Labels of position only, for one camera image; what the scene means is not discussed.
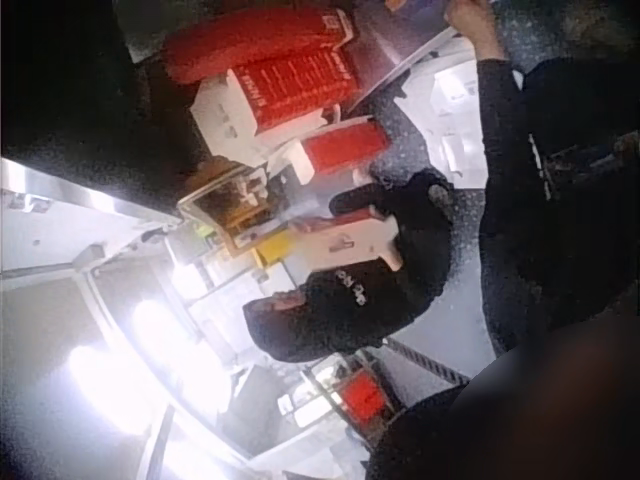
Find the man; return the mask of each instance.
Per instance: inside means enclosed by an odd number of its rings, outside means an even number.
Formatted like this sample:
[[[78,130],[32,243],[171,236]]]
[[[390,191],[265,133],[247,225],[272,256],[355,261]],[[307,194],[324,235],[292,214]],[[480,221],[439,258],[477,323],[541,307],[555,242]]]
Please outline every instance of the man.
[[[256,345],[276,360],[305,362],[380,345],[410,324],[440,295],[449,273],[451,225],[432,202],[442,198],[443,185],[424,170],[402,187],[370,183],[335,197],[334,215],[372,205],[396,217],[403,266],[392,271],[379,259],[313,272],[293,292],[245,305]]]
[[[453,0],[448,20],[478,61],[489,170],[481,285],[501,355],[597,314],[637,278],[640,79],[623,63],[558,59],[520,91],[488,0]]]

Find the red packaging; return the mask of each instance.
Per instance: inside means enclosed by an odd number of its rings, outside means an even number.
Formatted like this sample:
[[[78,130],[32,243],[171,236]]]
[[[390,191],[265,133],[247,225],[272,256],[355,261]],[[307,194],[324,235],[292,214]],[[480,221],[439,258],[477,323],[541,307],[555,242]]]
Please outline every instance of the red packaging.
[[[254,8],[169,36],[164,60],[175,82],[189,84],[237,65],[333,48],[352,37],[346,15],[337,9]]]
[[[358,84],[339,51],[305,54],[233,69],[258,124],[258,132],[353,95]]]
[[[389,147],[389,139],[376,122],[336,128],[302,142],[317,174],[331,174],[373,159]]]
[[[347,405],[350,415],[360,425],[369,423],[386,406],[380,388],[364,371],[354,376],[353,380],[340,392],[340,396]]]

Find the hand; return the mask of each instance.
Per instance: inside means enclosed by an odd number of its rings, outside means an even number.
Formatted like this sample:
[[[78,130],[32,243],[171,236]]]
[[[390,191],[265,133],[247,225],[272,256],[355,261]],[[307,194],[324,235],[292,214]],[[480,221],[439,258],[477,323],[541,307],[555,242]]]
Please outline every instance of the hand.
[[[489,0],[451,0],[445,19],[471,41],[478,60],[506,59]]]

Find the woman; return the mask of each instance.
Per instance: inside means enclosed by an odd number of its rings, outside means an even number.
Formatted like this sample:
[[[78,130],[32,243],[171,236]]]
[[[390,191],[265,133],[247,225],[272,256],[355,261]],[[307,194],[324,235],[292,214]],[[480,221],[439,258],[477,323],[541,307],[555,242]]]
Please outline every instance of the woman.
[[[372,205],[396,217],[402,268],[394,272],[379,259],[313,272],[293,292],[245,305],[256,345],[276,360],[305,362],[379,346],[410,324],[440,295],[449,273],[451,225],[432,201],[442,198],[443,185],[423,170],[402,187],[371,183],[335,197],[334,215]]]

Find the sleeve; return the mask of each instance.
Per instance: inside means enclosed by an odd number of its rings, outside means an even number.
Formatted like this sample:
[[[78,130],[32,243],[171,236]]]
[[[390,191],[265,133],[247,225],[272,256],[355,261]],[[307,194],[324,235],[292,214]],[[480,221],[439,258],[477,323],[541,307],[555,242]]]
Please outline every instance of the sleeve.
[[[517,243],[536,228],[546,202],[524,100],[511,64],[502,60],[478,62],[478,89],[489,172],[481,234]]]
[[[483,311],[501,355],[544,330],[545,307],[531,281],[539,275],[527,272],[545,263],[546,200],[511,65],[478,62],[478,82],[489,171],[479,232]]]
[[[334,216],[344,215],[361,208],[374,205],[380,208],[385,196],[385,189],[378,183],[369,183],[353,190],[340,193],[329,202],[329,210]]]

